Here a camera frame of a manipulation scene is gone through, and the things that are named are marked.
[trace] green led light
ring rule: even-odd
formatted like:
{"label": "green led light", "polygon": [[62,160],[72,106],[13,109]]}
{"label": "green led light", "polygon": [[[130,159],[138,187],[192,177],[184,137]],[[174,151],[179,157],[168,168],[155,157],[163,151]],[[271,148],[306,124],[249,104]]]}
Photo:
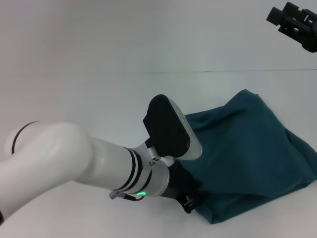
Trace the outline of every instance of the green led light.
{"label": "green led light", "polygon": [[137,193],[137,196],[145,196],[145,195],[147,195],[147,192],[144,192],[144,191],[143,191],[143,192],[138,192],[138,193]]}

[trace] white backdrop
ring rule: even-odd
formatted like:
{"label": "white backdrop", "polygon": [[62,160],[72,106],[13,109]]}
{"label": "white backdrop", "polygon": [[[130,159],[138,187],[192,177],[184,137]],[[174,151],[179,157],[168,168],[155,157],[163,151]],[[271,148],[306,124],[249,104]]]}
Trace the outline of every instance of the white backdrop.
{"label": "white backdrop", "polygon": [[[312,0],[294,3],[317,11]],[[284,5],[281,0],[4,0],[0,143],[12,128],[30,121],[69,120],[92,136],[133,147],[147,139],[142,119],[156,94],[168,95],[188,114],[222,106],[246,88],[317,150],[317,54],[265,21],[271,7]],[[0,237],[316,234],[316,183],[218,225],[187,215],[171,199],[131,204],[111,201],[108,193],[67,183],[14,214]]]}

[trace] metal bracket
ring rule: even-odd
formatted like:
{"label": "metal bracket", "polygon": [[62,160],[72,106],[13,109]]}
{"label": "metal bracket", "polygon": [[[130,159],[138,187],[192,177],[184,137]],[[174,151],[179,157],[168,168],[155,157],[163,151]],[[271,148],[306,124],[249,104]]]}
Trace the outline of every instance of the metal bracket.
{"label": "metal bracket", "polygon": [[317,15],[288,2],[281,11],[273,7],[267,21],[280,25],[279,32],[302,44],[309,52],[317,52]]}

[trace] teal fabric bag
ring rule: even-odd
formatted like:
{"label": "teal fabric bag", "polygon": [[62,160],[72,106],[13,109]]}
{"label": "teal fabric bag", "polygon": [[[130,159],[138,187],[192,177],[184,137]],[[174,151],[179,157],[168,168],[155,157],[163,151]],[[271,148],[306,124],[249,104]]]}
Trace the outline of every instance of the teal fabric bag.
{"label": "teal fabric bag", "polygon": [[247,90],[225,106],[186,116],[203,147],[180,161],[207,194],[196,211],[223,222],[317,179],[317,153],[287,130],[262,99]]}

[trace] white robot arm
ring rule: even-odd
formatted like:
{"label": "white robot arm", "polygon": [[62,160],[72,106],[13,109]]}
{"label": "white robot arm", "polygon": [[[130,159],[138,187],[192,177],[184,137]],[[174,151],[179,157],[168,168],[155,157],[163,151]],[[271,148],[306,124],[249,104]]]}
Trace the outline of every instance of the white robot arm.
{"label": "white robot arm", "polygon": [[[32,122],[14,130],[5,143],[8,159],[0,163],[0,223],[71,180],[110,189],[112,199],[140,200],[130,194],[175,198],[190,213],[199,203],[194,182],[160,158],[197,159],[202,153],[199,141],[180,109],[164,95],[152,99],[144,124],[150,138],[133,149],[90,137],[66,122]],[[188,184],[175,185],[171,177],[176,174],[189,178]]]}

